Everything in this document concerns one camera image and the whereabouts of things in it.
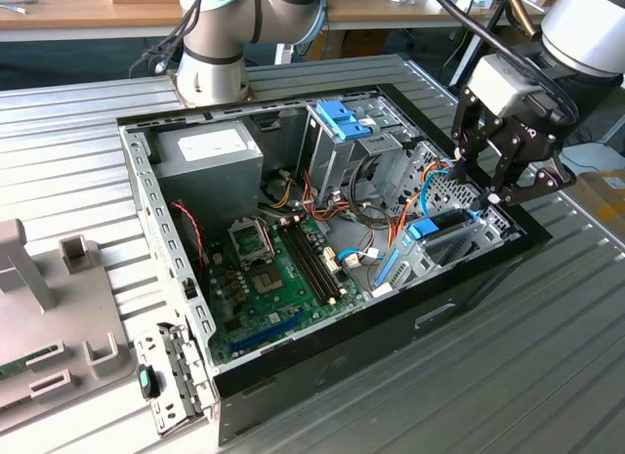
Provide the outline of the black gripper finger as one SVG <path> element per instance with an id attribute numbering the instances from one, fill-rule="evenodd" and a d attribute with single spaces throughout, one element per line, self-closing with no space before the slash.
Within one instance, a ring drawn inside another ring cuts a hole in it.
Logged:
<path id="1" fill-rule="evenodd" d="M 532 137 L 523 131 L 496 135 L 489 143 L 500 157 L 493 177 L 476 198 L 477 209 L 487 209 L 491 204 L 520 204 L 575 184 L 574 173 L 560 161 L 561 147 L 553 134 L 538 133 Z M 535 172 L 532 184 L 520 185 L 521 175 L 535 162 L 542 165 Z"/>
<path id="2" fill-rule="evenodd" d="M 468 86 L 459 96 L 451 128 L 457 154 L 450 178 L 464 184 L 478 166 L 487 140 L 502 128 L 502 118 L 492 113 Z"/>

